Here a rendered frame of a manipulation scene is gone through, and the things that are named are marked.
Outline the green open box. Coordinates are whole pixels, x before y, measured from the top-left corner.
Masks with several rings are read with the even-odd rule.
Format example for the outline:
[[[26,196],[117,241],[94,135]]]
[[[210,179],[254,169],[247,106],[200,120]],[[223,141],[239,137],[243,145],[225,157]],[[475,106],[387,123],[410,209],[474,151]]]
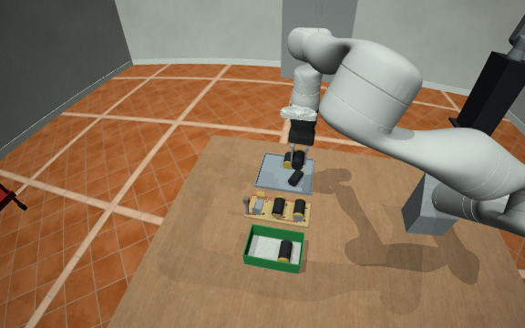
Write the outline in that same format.
[[[293,243],[290,263],[277,261],[283,240]],[[252,224],[242,257],[246,265],[296,274],[301,267],[302,245],[304,248],[304,238],[300,231]]]

